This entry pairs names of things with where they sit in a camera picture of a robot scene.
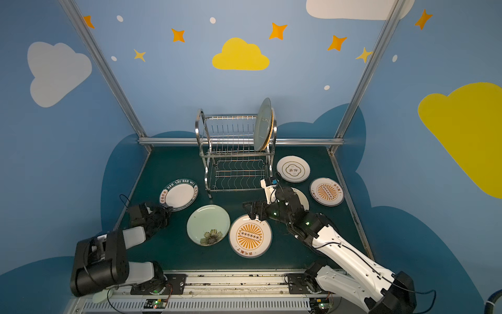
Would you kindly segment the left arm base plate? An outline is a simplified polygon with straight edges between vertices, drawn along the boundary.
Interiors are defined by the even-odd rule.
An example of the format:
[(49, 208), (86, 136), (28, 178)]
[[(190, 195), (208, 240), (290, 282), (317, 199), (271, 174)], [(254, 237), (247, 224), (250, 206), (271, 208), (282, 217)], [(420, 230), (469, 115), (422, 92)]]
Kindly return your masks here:
[(163, 279), (152, 279), (149, 282), (133, 286), (130, 294), (138, 296), (182, 295), (186, 279), (185, 273), (165, 273)]

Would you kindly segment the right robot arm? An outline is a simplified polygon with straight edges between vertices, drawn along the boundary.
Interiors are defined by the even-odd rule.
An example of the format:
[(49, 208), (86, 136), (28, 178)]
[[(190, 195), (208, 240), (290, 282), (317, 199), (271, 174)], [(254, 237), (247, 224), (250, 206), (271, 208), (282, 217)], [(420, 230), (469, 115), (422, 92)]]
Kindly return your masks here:
[(305, 210), (290, 188), (267, 187), (265, 200), (243, 203), (251, 219), (285, 224), (290, 234), (307, 247), (333, 260), (346, 272), (314, 263), (306, 272), (322, 290), (339, 295), (366, 313), (413, 313), (417, 307), (414, 282), (404, 272), (393, 273), (377, 264), (336, 231), (329, 218)]

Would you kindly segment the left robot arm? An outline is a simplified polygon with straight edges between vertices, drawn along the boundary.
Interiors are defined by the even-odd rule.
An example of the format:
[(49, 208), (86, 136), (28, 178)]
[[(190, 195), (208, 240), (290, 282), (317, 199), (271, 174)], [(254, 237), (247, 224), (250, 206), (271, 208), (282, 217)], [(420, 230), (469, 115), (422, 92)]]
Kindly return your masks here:
[(131, 262), (128, 249), (165, 229), (173, 213), (168, 205), (141, 203), (127, 209), (129, 228), (117, 229), (77, 243), (70, 289), (81, 297), (112, 287), (130, 286), (140, 295), (163, 294), (167, 279), (159, 262)]

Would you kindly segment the light green flower plate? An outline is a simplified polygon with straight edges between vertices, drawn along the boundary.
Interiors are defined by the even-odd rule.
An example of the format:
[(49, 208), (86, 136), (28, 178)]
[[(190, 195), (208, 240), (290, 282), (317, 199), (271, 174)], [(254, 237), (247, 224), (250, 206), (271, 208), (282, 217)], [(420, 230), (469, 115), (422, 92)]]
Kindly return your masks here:
[(218, 205), (196, 209), (188, 219), (188, 237), (197, 245), (208, 247), (222, 241), (230, 230), (228, 212)]

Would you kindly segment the plain pale green plate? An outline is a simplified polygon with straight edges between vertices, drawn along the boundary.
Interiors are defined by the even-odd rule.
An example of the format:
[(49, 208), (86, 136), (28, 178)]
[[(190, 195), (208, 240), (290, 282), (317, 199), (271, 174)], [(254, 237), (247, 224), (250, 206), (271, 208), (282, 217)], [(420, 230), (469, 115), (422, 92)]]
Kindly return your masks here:
[(273, 108), (271, 106), (271, 100), (265, 98), (258, 115), (256, 117), (256, 123), (254, 127), (254, 150), (256, 152), (263, 151), (271, 136), (271, 130), (273, 127)]

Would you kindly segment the white plate dark lettered rim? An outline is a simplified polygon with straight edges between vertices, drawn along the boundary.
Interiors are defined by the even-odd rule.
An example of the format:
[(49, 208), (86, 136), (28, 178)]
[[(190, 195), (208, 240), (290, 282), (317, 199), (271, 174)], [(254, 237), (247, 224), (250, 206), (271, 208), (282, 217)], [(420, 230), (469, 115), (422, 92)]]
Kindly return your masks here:
[(192, 205), (199, 193), (198, 185), (191, 179), (177, 179), (164, 187), (159, 202), (173, 212), (181, 211)]

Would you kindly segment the white plate grey emblem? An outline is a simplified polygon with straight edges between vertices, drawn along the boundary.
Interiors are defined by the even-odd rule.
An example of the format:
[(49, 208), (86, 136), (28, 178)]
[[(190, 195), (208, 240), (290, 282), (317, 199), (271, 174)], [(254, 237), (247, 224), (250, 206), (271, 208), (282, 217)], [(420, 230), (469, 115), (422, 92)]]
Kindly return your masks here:
[(311, 174), (309, 164), (298, 156), (285, 156), (277, 163), (277, 172), (287, 182), (301, 183)]

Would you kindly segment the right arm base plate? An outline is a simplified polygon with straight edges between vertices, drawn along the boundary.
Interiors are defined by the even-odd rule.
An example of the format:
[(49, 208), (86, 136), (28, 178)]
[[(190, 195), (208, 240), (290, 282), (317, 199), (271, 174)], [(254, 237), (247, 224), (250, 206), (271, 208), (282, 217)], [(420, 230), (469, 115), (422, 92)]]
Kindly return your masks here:
[(290, 294), (318, 294), (322, 290), (304, 273), (288, 273), (284, 277)]

